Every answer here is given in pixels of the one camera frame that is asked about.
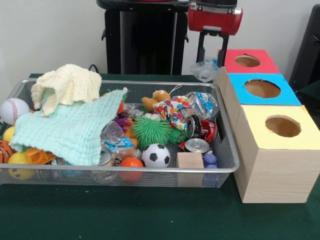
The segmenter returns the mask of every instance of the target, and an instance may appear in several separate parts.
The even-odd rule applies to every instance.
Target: wire mesh basket
[[[12,90],[9,98],[22,99],[32,106],[31,87],[35,82],[35,78],[21,81]],[[126,102],[141,104],[141,99],[152,96],[155,90],[170,92],[176,85],[182,85],[175,90],[176,96],[189,92],[211,93],[219,104],[220,112],[216,120],[218,132],[211,144],[213,154],[217,157],[217,169],[178,168],[177,153],[182,150],[178,145],[168,144],[166,147],[171,156],[168,168],[2,163],[0,164],[0,184],[220,188],[229,174],[238,169],[239,157],[218,88],[212,84],[197,82],[103,80],[100,95],[109,90],[126,87],[129,89]],[[18,180],[11,176],[24,174],[31,174],[33,177]]]

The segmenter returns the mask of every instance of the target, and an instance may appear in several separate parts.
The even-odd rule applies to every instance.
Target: green towel
[[[88,103],[59,104],[47,117],[41,117],[42,111],[24,114],[15,123],[10,146],[18,152],[24,146],[49,151],[71,165],[96,166],[101,131],[116,117],[126,92],[126,88],[114,90]]]

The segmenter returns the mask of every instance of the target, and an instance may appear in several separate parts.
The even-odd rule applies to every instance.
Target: brown plush toy
[[[154,111],[152,105],[162,102],[164,100],[171,100],[170,94],[167,93],[165,90],[158,90],[153,92],[152,98],[144,97],[141,101],[148,113],[152,113]]]

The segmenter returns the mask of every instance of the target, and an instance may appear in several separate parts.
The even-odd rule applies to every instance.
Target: black cable
[[[99,73],[99,70],[98,70],[98,68],[97,68],[96,65],[91,64],[90,67],[88,68],[88,70],[91,71],[92,68],[94,68],[94,70],[95,70],[95,72],[96,72],[97,74]]]

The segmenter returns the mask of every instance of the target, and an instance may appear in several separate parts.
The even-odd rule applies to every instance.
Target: box with hole
[[[320,131],[304,106],[242,105],[234,173],[243,203],[305,203],[320,172]]]
[[[233,132],[241,105],[301,106],[281,74],[229,74],[223,99]]]
[[[266,50],[228,49],[225,67],[221,69],[216,81],[222,96],[225,93],[228,74],[280,74],[280,72]]]

